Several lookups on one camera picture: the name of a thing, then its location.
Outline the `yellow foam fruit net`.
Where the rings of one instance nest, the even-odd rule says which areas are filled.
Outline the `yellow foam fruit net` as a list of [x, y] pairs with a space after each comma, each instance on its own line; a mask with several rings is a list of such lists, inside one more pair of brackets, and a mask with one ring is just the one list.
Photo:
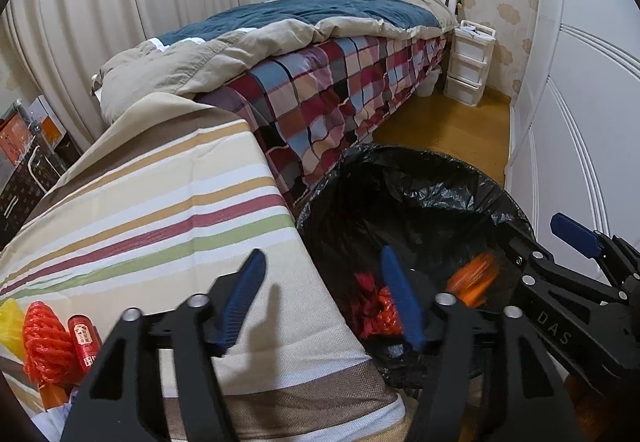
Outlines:
[[0, 344], [6, 347], [20, 361], [25, 360], [23, 342], [24, 312], [17, 302], [10, 298], [0, 306]]

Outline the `white plastic drawer unit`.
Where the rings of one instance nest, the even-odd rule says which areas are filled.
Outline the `white plastic drawer unit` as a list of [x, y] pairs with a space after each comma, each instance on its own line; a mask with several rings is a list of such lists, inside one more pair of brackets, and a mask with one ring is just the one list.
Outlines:
[[496, 31], [489, 26], [462, 20], [454, 30], [444, 94], [466, 106], [478, 106], [484, 95]]

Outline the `small white waste bin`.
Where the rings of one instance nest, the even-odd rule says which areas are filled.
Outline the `small white waste bin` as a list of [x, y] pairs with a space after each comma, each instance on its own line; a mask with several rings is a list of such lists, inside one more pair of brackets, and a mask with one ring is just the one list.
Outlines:
[[421, 98], [431, 97], [431, 95], [434, 94], [435, 86], [440, 74], [442, 74], [442, 69], [439, 65], [435, 66], [434, 69], [429, 70], [425, 75], [424, 80], [416, 86], [414, 94]]

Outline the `striped table cloth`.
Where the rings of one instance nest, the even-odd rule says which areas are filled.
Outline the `striped table cloth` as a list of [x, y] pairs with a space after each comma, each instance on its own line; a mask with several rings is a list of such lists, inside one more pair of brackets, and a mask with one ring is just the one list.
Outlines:
[[244, 441], [398, 441], [410, 422], [348, 328], [244, 119], [168, 94], [134, 103], [68, 169], [1, 253], [1, 295], [88, 317], [174, 309], [267, 270], [238, 342], [214, 363]]

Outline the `red trash in bin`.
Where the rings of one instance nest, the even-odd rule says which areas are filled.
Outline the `red trash in bin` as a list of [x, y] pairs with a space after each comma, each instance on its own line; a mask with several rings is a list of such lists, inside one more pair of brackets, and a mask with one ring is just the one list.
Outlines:
[[350, 324], [356, 336], [368, 339], [373, 336], [397, 337], [402, 326], [390, 288], [378, 287], [370, 272], [355, 274], [356, 291], [349, 298]]

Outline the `beige and blue duvet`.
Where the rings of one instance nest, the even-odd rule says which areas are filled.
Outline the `beige and blue duvet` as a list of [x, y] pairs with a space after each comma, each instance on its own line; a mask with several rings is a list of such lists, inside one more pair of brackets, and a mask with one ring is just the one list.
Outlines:
[[266, 0], [234, 7], [115, 54], [92, 79], [106, 124], [154, 92], [191, 99], [271, 57], [329, 39], [442, 37], [458, 25], [441, 0]]

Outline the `white wardrobe door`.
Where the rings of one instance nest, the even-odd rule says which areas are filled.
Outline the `white wardrobe door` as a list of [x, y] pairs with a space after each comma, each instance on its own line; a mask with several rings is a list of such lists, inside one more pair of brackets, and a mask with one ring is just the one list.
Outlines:
[[558, 239], [566, 214], [639, 244], [639, 7], [635, 0], [539, 0], [511, 109], [506, 189], [560, 265], [604, 282]]

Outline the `orange cardboard piece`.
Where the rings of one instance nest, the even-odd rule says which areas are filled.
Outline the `orange cardboard piece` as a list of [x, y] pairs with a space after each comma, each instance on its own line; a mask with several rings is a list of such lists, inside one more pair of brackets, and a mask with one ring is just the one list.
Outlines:
[[51, 384], [45, 382], [38, 386], [38, 391], [45, 410], [62, 406], [70, 402], [72, 392], [76, 389], [74, 384]]

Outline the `orange trash in bin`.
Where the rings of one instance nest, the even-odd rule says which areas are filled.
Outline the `orange trash in bin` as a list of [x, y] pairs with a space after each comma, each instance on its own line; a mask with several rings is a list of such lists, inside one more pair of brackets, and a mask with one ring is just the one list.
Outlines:
[[469, 308], [478, 308], [486, 301], [488, 288], [498, 277], [499, 268], [491, 253], [474, 257], [449, 277], [446, 292], [455, 295]]

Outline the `red foam fruit net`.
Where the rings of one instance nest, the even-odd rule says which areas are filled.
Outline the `red foam fruit net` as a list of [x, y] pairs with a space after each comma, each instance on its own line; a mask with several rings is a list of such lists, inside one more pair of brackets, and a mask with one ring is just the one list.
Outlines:
[[32, 303], [23, 324], [24, 371], [36, 384], [76, 384], [82, 372], [75, 346], [52, 309]]

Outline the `plaid bed sheet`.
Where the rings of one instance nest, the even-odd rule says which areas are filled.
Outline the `plaid bed sheet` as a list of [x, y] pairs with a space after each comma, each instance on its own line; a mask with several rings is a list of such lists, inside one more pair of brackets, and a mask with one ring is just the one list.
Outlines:
[[198, 103], [250, 125], [288, 207], [395, 113], [442, 61], [447, 40], [346, 37], [258, 63]]

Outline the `black lined trash bin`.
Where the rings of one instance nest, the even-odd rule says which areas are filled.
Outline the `black lined trash bin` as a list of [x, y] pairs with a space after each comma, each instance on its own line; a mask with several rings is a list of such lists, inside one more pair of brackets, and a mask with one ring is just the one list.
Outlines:
[[[363, 144], [345, 150], [307, 195], [296, 228], [355, 334], [349, 306], [355, 274], [370, 272], [383, 287], [386, 245], [404, 268], [426, 274], [439, 292], [474, 257], [493, 254], [499, 274], [480, 307], [501, 311], [521, 273], [498, 244], [498, 226], [506, 221], [534, 233], [512, 196], [474, 166], [432, 151]], [[421, 388], [435, 362], [434, 351], [418, 355], [398, 336], [358, 339], [390, 387]]]

